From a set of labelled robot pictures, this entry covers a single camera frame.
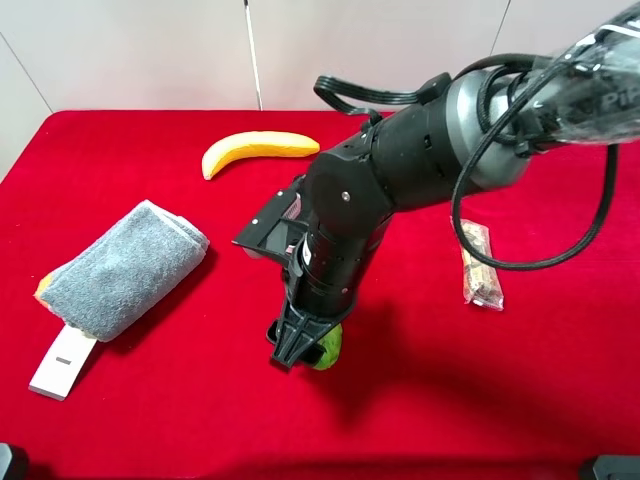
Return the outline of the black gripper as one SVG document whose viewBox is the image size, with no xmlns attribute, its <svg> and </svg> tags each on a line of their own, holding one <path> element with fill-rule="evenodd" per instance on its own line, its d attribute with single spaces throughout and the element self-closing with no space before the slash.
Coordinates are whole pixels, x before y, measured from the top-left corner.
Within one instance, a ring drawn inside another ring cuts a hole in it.
<svg viewBox="0 0 640 480">
<path fill-rule="evenodd" d="M 355 305 L 359 285 L 380 246 L 385 224 L 367 237 L 336 237 L 316 221 L 289 221 L 294 246 L 283 270 L 285 303 L 267 329 L 271 360 L 287 370 L 298 364 L 313 368 L 323 349 L 317 345 L 336 320 Z"/>
</svg>

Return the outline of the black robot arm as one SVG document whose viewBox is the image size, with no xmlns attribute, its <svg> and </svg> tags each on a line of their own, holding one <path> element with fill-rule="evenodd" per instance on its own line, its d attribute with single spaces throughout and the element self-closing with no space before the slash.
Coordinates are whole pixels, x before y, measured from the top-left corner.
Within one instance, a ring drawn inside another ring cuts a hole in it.
<svg viewBox="0 0 640 480">
<path fill-rule="evenodd" d="M 267 337 L 280 368 L 320 367 L 329 337 L 352 312 L 361 280 L 394 215 L 449 203 L 463 248 L 501 270 L 546 269 L 600 232 L 613 199 L 619 148 L 639 136 L 639 9 L 630 6 L 552 56 L 499 54 L 414 92 L 385 92 L 322 76 L 335 110 L 361 115 L 359 133 L 317 155 L 253 222 L 256 250 L 282 268 L 284 302 Z M 514 184 L 530 160 L 566 144 L 606 149 L 602 194 L 584 235 L 537 261 L 493 259 L 463 230 L 470 194 Z"/>
</svg>

